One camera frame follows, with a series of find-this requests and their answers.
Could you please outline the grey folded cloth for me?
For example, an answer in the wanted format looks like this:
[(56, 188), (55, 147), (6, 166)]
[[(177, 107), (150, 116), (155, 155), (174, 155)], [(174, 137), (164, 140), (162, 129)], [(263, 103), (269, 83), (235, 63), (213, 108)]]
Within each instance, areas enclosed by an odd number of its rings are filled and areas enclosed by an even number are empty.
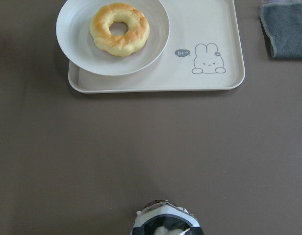
[(263, 1), (260, 19), (273, 58), (302, 58), (302, 0)]

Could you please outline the white round plate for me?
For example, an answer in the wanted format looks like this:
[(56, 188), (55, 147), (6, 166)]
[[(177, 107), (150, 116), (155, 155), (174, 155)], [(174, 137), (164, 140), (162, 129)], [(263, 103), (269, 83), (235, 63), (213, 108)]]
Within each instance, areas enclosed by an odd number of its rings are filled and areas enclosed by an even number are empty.
[(128, 0), (140, 10), (150, 25), (150, 35), (138, 52), (128, 57), (111, 55), (98, 49), (89, 31), (91, 18), (111, 0), (68, 0), (62, 6), (56, 22), (57, 40), (66, 57), (89, 72), (116, 76), (142, 70), (163, 52), (169, 35), (168, 13), (159, 0)]

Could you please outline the tea bottle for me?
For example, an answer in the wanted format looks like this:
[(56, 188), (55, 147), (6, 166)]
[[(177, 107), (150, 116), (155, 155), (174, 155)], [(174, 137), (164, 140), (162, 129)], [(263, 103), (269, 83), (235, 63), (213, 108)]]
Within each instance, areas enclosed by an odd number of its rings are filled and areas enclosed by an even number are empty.
[(202, 235), (198, 220), (186, 208), (154, 200), (136, 212), (131, 235)]

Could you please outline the cream tray with bunny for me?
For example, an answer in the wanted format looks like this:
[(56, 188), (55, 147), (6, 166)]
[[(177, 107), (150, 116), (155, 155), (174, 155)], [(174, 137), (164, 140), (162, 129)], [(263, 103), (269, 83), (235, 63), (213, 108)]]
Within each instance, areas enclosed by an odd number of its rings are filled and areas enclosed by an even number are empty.
[(86, 94), (230, 90), (245, 77), (231, 0), (165, 0), (170, 37), (160, 58), (131, 75), (104, 76), (70, 63), (68, 80)]

